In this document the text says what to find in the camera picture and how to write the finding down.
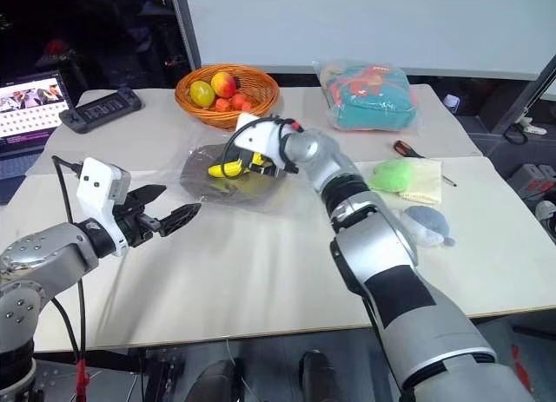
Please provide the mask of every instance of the stuffed animal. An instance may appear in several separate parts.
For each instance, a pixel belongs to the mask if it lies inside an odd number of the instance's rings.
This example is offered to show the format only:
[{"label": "stuffed animal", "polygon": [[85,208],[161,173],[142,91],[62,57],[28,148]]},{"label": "stuffed animal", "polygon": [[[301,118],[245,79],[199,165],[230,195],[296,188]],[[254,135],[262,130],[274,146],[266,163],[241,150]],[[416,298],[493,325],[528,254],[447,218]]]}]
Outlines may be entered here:
[{"label": "stuffed animal", "polygon": [[401,213],[400,220],[419,246],[455,245],[455,240],[449,237],[450,226],[446,217],[434,208],[409,207]]}]

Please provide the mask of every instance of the green plush toy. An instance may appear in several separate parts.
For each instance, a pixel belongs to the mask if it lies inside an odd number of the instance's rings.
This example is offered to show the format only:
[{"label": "green plush toy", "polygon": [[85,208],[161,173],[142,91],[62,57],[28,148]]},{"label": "green plush toy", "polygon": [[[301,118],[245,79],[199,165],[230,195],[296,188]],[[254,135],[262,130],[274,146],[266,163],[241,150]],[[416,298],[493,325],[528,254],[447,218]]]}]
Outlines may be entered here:
[{"label": "green plush toy", "polygon": [[384,161],[374,168],[374,175],[368,182],[368,186],[380,191],[401,192],[407,189],[412,177],[411,164],[403,159],[393,159]]}]

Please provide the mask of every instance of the screwdriver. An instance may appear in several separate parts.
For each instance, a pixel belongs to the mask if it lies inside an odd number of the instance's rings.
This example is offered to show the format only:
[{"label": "screwdriver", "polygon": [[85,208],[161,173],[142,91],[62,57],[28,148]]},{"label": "screwdriver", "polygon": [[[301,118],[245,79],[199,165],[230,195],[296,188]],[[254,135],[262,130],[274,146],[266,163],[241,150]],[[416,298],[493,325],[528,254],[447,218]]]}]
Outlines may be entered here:
[{"label": "screwdriver", "polygon": [[[394,143],[394,150],[398,152],[403,157],[418,157],[420,159],[425,159],[425,156],[419,155],[414,148],[412,148],[409,144],[403,142],[402,140],[398,140]],[[452,185],[453,187],[457,187],[458,185],[449,178],[446,178],[444,175],[442,179],[448,184]]]}]

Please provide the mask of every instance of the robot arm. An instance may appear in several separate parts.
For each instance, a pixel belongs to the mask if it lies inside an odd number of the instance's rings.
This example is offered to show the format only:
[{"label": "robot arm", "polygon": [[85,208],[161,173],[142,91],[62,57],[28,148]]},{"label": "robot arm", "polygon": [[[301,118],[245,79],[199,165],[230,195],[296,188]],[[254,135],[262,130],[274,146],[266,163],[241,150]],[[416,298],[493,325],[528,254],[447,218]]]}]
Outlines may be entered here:
[{"label": "robot arm", "polygon": [[381,198],[369,191],[336,141],[318,130],[282,130],[274,119],[248,123],[235,144],[280,168],[304,171],[328,211],[330,251],[347,288],[363,298],[405,400],[533,401],[465,314],[417,271],[417,252]]},{"label": "robot arm", "polygon": [[1,400],[20,400],[32,387],[33,335],[39,313],[53,297],[96,268],[102,257],[124,255],[153,232],[163,237],[183,227],[201,206],[185,205],[158,220],[144,213],[145,205],[166,187],[128,192],[129,182],[123,169],[87,158],[77,198],[89,218],[27,235],[0,254]]}]

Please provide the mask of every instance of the wicker basket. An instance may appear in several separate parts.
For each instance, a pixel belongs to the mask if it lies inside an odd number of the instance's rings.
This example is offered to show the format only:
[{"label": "wicker basket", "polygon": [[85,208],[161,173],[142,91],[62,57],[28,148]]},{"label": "wicker basket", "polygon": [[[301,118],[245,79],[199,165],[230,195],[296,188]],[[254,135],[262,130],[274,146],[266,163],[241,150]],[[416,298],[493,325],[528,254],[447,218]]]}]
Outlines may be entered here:
[{"label": "wicker basket", "polygon": [[175,87],[175,101],[188,113],[198,117],[210,126],[233,131],[237,123],[237,117],[241,111],[216,111],[214,107],[202,108],[191,100],[189,86],[194,81],[204,81],[210,84],[210,79],[216,72],[228,72],[231,76],[240,79],[238,92],[244,94],[251,102],[251,113],[255,115],[266,115],[276,101],[280,89],[274,79],[264,72],[242,65],[220,64],[194,70],[185,76]]}]

